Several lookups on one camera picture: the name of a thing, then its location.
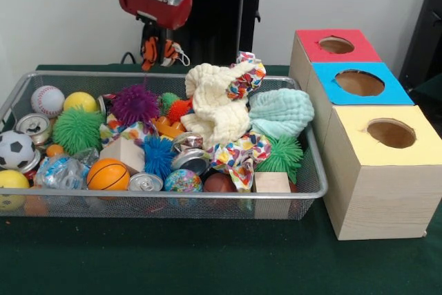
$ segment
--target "metal can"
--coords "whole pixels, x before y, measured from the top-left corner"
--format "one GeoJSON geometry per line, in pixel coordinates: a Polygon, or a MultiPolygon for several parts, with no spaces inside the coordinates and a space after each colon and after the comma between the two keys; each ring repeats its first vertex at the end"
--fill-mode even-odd
{"type": "Polygon", "coordinates": [[[111,108],[113,106],[113,100],[115,99],[115,97],[116,95],[108,93],[97,98],[99,109],[105,117],[107,117],[111,113],[111,108]]]}
{"type": "Polygon", "coordinates": [[[138,173],[131,177],[129,182],[130,191],[160,191],[163,180],[154,174],[138,173]]]}
{"type": "Polygon", "coordinates": [[[172,141],[173,151],[180,153],[187,149],[202,149],[202,136],[188,132],[178,135],[172,141]]]}
{"type": "Polygon", "coordinates": [[[210,165],[210,155],[202,149],[187,149],[172,160],[172,170],[188,169],[202,175],[210,165]]]}
{"type": "Polygon", "coordinates": [[[32,159],[29,164],[27,164],[25,167],[22,167],[20,169],[20,173],[22,173],[26,178],[33,182],[34,177],[37,174],[37,171],[40,167],[40,161],[41,161],[41,153],[38,150],[35,150],[34,159],[32,159]]]}
{"type": "Polygon", "coordinates": [[[44,145],[52,134],[52,124],[48,117],[39,113],[31,113],[22,117],[16,130],[29,135],[36,146],[44,145]]]}

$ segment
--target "circular hole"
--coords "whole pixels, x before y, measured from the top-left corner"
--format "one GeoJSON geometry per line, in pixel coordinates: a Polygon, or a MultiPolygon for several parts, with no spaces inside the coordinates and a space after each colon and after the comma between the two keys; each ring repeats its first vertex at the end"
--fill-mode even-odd
{"type": "Polygon", "coordinates": [[[377,119],[370,122],[367,132],[390,148],[404,149],[416,141],[414,130],[403,122],[393,119],[377,119]]]}
{"type": "Polygon", "coordinates": [[[351,93],[358,96],[377,96],[380,95],[385,85],[379,78],[373,74],[364,72],[362,70],[350,69],[344,70],[337,74],[335,77],[339,86],[351,93]]]}
{"type": "Polygon", "coordinates": [[[335,36],[321,39],[319,41],[319,46],[323,50],[337,55],[343,55],[354,51],[354,46],[350,41],[335,36]]]}

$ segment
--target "metal basket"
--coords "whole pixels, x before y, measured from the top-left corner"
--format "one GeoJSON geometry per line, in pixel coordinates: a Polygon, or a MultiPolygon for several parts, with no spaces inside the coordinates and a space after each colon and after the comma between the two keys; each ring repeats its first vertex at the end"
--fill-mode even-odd
{"type": "MultiPolygon", "coordinates": [[[[0,109],[5,130],[32,113],[30,97],[43,85],[56,86],[65,95],[85,91],[97,97],[139,84],[147,78],[156,94],[172,92],[185,97],[184,75],[144,73],[44,72],[23,76],[0,109]]],[[[296,88],[288,77],[266,77],[259,91],[296,88]]],[[[0,201],[18,209],[0,216],[54,216],[102,218],[225,218],[300,220],[315,198],[327,192],[327,179],[313,131],[308,126],[299,137],[305,151],[298,172],[297,193],[173,193],[142,191],[64,191],[56,189],[0,189],[0,201]]]]}

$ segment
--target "yellow ball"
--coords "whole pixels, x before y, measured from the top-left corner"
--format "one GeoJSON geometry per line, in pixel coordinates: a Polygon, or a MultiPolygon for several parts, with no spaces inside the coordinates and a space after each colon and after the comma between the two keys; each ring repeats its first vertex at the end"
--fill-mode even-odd
{"type": "MultiPolygon", "coordinates": [[[[28,179],[18,171],[0,171],[0,188],[28,189],[28,179]]],[[[25,196],[0,195],[0,211],[14,211],[25,202],[25,196]]]]}
{"type": "Polygon", "coordinates": [[[63,104],[63,109],[66,111],[71,107],[79,108],[83,106],[86,112],[98,111],[97,101],[88,93],[73,93],[66,98],[63,104]]]}

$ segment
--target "purple spiky ball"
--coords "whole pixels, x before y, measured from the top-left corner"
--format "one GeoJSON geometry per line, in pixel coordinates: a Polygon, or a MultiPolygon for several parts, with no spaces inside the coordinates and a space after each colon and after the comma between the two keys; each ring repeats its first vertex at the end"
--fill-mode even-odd
{"type": "Polygon", "coordinates": [[[147,91],[143,84],[129,86],[117,93],[111,112],[125,126],[136,122],[150,124],[151,118],[160,116],[157,96],[147,91]]]}

